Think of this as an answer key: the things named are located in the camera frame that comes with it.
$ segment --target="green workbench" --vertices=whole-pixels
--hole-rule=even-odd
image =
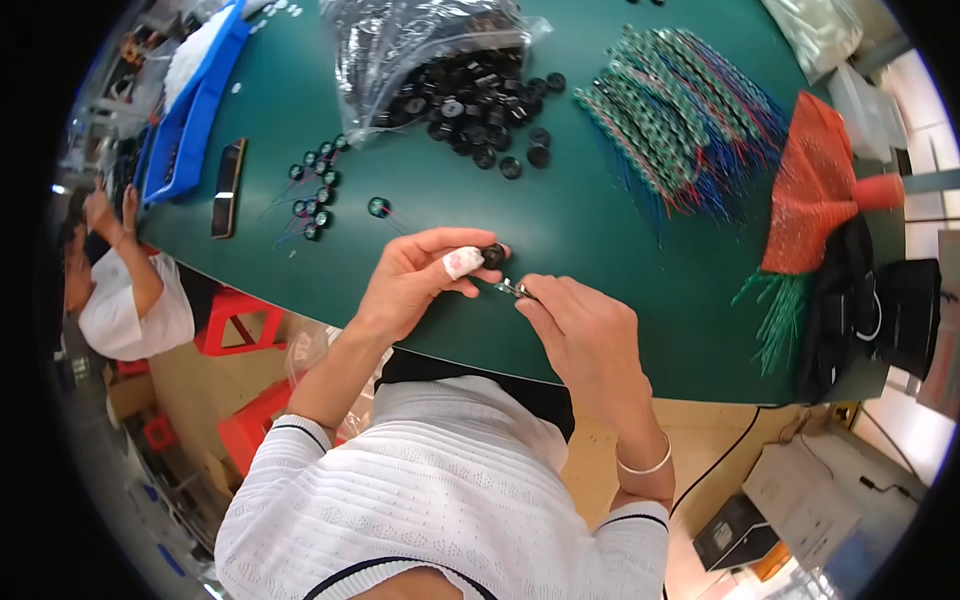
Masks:
[[[553,133],[549,168],[539,171],[526,162],[526,131],[515,132],[508,153],[524,163],[523,176],[513,181],[496,169],[477,169],[468,157],[431,140],[423,126],[383,134],[338,157],[343,178],[323,239],[315,243],[298,236],[274,250],[291,219],[290,205],[266,214],[264,207],[282,189],[290,165],[341,130],[330,40],[316,3],[308,4],[299,18],[278,12],[248,39],[210,133],[200,184],[186,197],[151,207],[142,239],[248,294],[342,327],[384,244],[397,236],[367,213],[368,200],[382,196],[404,232],[491,229],[514,251],[506,276],[569,275],[632,306],[643,368],[657,396],[767,405],[793,401],[792,368],[760,377],[759,364],[751,362],[767,305],[754,304],[753,297],[730,305],[762,257],[774,173],[760,175],[748,190],[745,225],[674,217],[660,249],[569,93],[589,85],[604,67],[604,49],[619,38],[623,24],[683,27],[738,65],[790,114],[805,79],[773,19],[758,0],[667,0],[663,7],[610,0],[602,9],[575,0],[524,0],[522,8],[554,27],[533,47],[526,76],[560,71],[567,77],[567,92],[547,99],[535,123]],[[235,82],[242,89],[231,94]],[[818,95],[826,97],[822,90]],[[211,199],[220,153],[238,137],[249,144],[235,233],[213,240]],[[316,186],[303,187],[310,193]],[[902,258],[902,213],[868,220],[877,262]],[[476,300],[441,295],[399,345],[481,369],[559,381],[512,299],[490,285],[481,288]],[[835,397],[878,396],[886,371],[861,361],[838,384]]]

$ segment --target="red plastic stool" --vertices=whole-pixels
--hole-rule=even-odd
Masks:
[[[166,415],[150,419],[150,422],[143,426],[143,435],[147,436],[147,442],[154,452],[162,452],[180,441]]]
[[[240,323],[239,315],[267,311],[267,319],[263,323],[263,331],[260,332],[260,339],[254,341],[247,328]],[[213,297],[213,307],[210,309],[210,320],[206,323],[204,330],[197,334],[193,339],[194,345],[200,354],[206,356],[229,356],[231,354],[240,354],[241,352],[251,352],[264,348],[287,348],[286,342],[274,342],[276,331],[280,327],[280,319],[283,318],[283,309],[277,308],[263,300],[257,300],[247,296],[243,292],[238,292],[233,288],[221,288],[217,295]],[[240,332],[244,343],[238,346],[229,346],[224,348],[224,329],[227,327],[227,321],[233,322],[233,326]]]
[[[233,413],[232,417],[217,424],[224,448],[244,477],[250,471],[256,449],[274,424],[273,415],[287,407],[290,394],[290,382],[286,379],[278,381],[247,406]]]
[[[130,363],[125,363],[122,360],[117,361],[117,372],[125,377],[131,375],[139,375],[142,372],[150,372],[150,363],[147,362],[146,358],[141,358],[140,360],[134,360]]]

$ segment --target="white plastic container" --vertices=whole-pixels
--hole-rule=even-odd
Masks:
[[[845,62],[837,67],[827,88],[833,107],[844,120],[853,153],[890,162],[891,146],[906,148],[906,128],[893,97],[868,84]]]

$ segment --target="white bandage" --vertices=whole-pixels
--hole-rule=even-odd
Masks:
[[[473,246],[463,246],[444,256],[444,270],[454,281],[482,266],[483,254]]]

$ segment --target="woman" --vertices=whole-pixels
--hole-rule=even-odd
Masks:
[[[83,212],[70,210],[63,224],[63,308],[97,353],[128,362],[193,340],[217,288],[166,254],[147,256],[136,241],[137,204],[128,185],[121,223],[98,177]],[[89,240],[87,225],[96,234]]]
[[[538,419],[537,398],[513,397],[491,375],[431,381],[417,369],[405,381],[388,363],[370,427],[331,450],[380,356],[432,299],[478,296],[444,257],[495,242],[489,231],[439,228],[387,245],[356,315],[298,385],[230,504],[215,556],[232,597],[660,595],[674,475],[640,368],[636,315],[569,277],[528,275],[536,300],[516,309],[569,394],[618,436],[610,461],[620,489],[596,530],[558,475],[564,424]]]

